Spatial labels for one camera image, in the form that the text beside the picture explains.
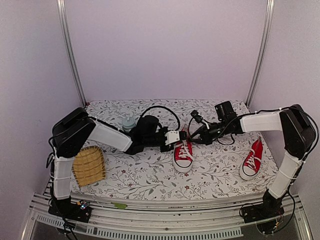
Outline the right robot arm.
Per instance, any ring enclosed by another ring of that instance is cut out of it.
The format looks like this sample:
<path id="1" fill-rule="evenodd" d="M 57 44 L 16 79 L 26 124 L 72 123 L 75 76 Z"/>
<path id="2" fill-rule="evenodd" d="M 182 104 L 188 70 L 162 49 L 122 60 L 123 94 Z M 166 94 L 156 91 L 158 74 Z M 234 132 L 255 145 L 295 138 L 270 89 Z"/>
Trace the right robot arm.
<path id="1" fill-rule="evenodd" d="M 271 137 L 283 145 L 282 160 L 278 161 L 277 175 L 263 196 L 258 213 L 269 218 L 278 210 L 278 203 L 288 194 L 310 153 L 320 139 L 316 121 L 299 104 L 278 109 L 264 109 L 238 115 L 229 101 L 215 106 L 217 122 L 208 122 L 196 110 L 192 120 L 202 124 L 191 134 L 192 142 L 210 145 L 225 135 L 241 135 L 259 132 L 274 146 Z"/>

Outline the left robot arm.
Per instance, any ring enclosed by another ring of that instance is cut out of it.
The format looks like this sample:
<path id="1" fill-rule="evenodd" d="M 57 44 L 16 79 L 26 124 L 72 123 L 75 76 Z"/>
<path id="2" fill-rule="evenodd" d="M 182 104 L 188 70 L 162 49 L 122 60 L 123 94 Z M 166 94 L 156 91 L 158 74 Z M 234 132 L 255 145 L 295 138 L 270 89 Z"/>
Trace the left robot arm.
<path id="1" fill-rule="evenodd" d="M 169 130 L 157 117 L 143 113 L 129 132 L 118 129 L 96 117 L 82 107 L 76 108 L 52 128 L 48 143 L 53 153 L 53 196 L 55 209 L 63 216 L 74 213 L 70 180 L 76 155 L 86 141 L 95 141 L 128 155 L 135 155 L 147 147 L 159 147 L 161 152 L 174 149 L 176 143 L 188 137 L 185 131 Z"/>

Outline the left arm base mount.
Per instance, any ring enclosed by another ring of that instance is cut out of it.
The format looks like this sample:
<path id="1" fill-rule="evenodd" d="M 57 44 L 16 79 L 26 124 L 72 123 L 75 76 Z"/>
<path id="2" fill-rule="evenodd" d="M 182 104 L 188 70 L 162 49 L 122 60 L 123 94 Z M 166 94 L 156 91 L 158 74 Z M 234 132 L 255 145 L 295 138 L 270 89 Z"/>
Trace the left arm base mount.
<path id="1" fill-rule="evenodd" d="M 82 208 L 81 205 L 72 203 L 69 199 L 52 199 L 49 204 L 48 213 L 58 217 L 64 217 L 66 220 L 88 223 L 91 217 L 92 208 L 90 206 Z"/>

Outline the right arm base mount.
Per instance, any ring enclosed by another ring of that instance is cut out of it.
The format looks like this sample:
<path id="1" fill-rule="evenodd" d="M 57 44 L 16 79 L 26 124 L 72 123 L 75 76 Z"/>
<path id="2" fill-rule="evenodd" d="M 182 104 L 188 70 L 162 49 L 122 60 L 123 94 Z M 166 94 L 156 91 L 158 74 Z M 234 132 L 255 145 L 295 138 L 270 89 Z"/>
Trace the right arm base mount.
<path id="1" fill-rule="evenodd" d="M 266 220 L 283 215 L 285 210 L 282 201 L 274 198 L 264 199 L 262 203 L 245 203 L 239 209 L 239 216 L 245 223 Z"/>

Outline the red sneaker with laces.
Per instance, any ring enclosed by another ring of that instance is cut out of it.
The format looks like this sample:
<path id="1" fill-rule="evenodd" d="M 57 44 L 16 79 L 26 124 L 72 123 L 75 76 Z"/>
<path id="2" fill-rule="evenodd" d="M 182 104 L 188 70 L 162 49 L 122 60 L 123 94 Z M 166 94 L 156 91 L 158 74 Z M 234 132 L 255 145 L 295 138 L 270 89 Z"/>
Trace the red sneaker with laces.
<path id="1" fill-rule="evenodd" d="M 187 139 L 177 142 L 173 153 L 173 166 L 179 173 L 188 173 L 193 165 L 193 149 L 188 134 L 188 125 L 182 127 L 182 131 L 187 133 Z"/>

